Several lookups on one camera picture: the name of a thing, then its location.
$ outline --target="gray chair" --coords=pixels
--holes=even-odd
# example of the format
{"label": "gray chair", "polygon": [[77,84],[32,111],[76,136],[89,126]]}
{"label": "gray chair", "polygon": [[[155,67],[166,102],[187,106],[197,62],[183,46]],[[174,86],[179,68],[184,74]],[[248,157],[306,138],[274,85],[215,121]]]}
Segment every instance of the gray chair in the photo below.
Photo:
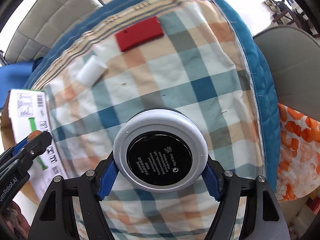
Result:
{"label": "gray chair", "polygon": [[4,55],[9,64],[45,56],[59,38],[103,6],[101,0],[37,0]]}
{"label": "gray chair", "polygon": [[269,64],[279,103],[320,121],[320,46],[301,29],[277,26],[253,37]]}

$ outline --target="white paper roll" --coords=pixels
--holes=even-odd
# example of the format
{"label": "white paper roll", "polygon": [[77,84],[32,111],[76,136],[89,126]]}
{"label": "white paper roll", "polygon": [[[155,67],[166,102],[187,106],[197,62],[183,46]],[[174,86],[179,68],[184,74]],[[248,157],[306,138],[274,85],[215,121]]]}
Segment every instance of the white paper roll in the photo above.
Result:
{"label": "white paper roll", "polygon": [[92,55],[80,70],[77,80],[88,88],[92,87],[107,68],[98,56]]}

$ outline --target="cardboard box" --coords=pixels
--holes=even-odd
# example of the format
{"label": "cardboard box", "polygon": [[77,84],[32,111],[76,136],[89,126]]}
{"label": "cardboard box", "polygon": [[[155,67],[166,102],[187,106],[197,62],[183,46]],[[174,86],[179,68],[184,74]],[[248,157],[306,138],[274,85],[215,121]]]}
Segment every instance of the cardboard box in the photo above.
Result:
{"label": "cardboard box", "polygon": [[[46,96],[43,91],[9,91],[0,117],[4,150],[22,141],[33,130],[46,130],[51,133],[45,102]],[[67,179],[53,140],[47,151],[33,161],[28,172],[29,182],[21,191],[36,204],[42,199],[55,176],[61,175]]]}

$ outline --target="plaid tablecloth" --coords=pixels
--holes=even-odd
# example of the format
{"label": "plaid tablecloth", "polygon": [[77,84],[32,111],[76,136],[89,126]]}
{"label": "plaid tablecloth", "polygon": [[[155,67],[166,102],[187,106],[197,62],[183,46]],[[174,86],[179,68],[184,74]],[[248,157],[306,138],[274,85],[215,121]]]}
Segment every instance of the plaid tablecloth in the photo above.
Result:
{"label": "plaid tablecloth", "polygon": [[[121,53],[115,33],[156,15],[164,37]],[[108,157],[121,126],[139,111],[170,107],[203,133],[211,158],[243,177],[263,174],[257,106],[237,36],[212,0],[144,0],[106,17],[50,64],[45,89],[53,136],[70,177]],[[76,81],[91,55],[108,66],[91,88]],[[234,236],[240,233],[244,199]],[[116,239],[203,239],[218,203],[202,178],[169,194],[140,190],[119,174],[101,202]],[[75,200],[78,228],[86,238]]]}

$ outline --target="beige quilted chair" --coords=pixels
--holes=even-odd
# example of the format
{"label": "beige quilted chair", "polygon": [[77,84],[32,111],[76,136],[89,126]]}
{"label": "beige quilted chair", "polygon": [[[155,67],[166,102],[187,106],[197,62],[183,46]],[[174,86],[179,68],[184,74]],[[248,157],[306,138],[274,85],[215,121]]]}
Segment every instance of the beige quilted chair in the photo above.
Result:
{"label": "beige quilted chair", "polygon": [[14,64],[45,56],[65,32],[102,6],[100,0],[37,0],[16,30],[4,58]]}

